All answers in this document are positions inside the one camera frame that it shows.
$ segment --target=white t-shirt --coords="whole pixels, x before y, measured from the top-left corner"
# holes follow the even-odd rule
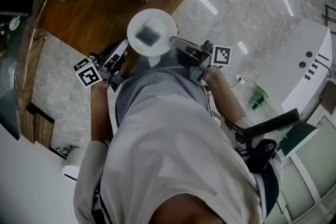
[[[80,223],[94,223],[100,183],[113,224],[148,224],[170,197],[198,197],[226,223],[262,223],[257,182],[203,106],[177,94],[131,105],[109,148],[91,142],[75,190]]]

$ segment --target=person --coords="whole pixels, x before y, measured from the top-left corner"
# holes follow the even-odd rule
[[[211,116],[202,85],[164,59],[151,69],[141,57],[138,73],[122,85],[115,135],[108,84],[91,88],[92,141],[73,201],[79,223],[262,223],[279,194],[279,157],[270,161],[272,184],[250,173]],[[217,67],[203,80],[222,117],[251,125]]]

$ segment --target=white plate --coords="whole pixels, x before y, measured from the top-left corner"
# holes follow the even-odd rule
[[[155,30],[159,29],[161,34],[160,39],[151,47],[135,37],[150,20],[160,21]],[[148,57],[160,56],[169,51],[172,48],[170,43],[172,36],[177,36],[176,23],[168,13],[160,9],[151,8],[139,12],[131,19],[127,28],[127,38],[132,48]]]

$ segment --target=marble floor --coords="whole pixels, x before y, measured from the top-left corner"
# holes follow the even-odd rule
[[[222,71],[227,78],[232,73],[239,73],[247,81],[241,90],[237,88],[238,94],[248,115],[259,123],[274,113],[267,106],[255,112],[248,107],[256,72],[302,18],[324,24],[325,4],[336,7],[336,0],[184,0],[173,18],[182,38],[197,44],[208,39],[232,46],[231,64]],[[247,54],[238,45],[242,43],[248,50]],[[72,70],[72,66],[83,57],[57,38],[47,37],[37,71],[33,102],[55,119],[53,146],[71,144],[86,148],[90,141],[90,90],[80,85]],[[109,92],[114,129],[116,96],[116,93]]]

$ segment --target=gray tile floor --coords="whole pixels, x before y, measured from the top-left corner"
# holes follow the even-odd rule
[[[226,77],[239,73],[248,81],[238,94],[249,116],[259,123],[275,114],[268,106],[255,112],[249,109],[247,102],[255,87],[254,74],[289,37],[300,19],[323,24],[321,15],[325,4],[336,7],[336,0],[184,0],[173,18],[185,39],[197,44],[209,39],[233,47],[232,63],[222,69],[223,73]],[[248,54],[242,52],[239,42],[244,43]],[[33,102],[56,120],[53,146],[72,144],[85,148],[90,141],[90,90],[81,87],[72,70],[83,57],[57,38],[48,36]],[[114,128],[116,96],[109,92]]]

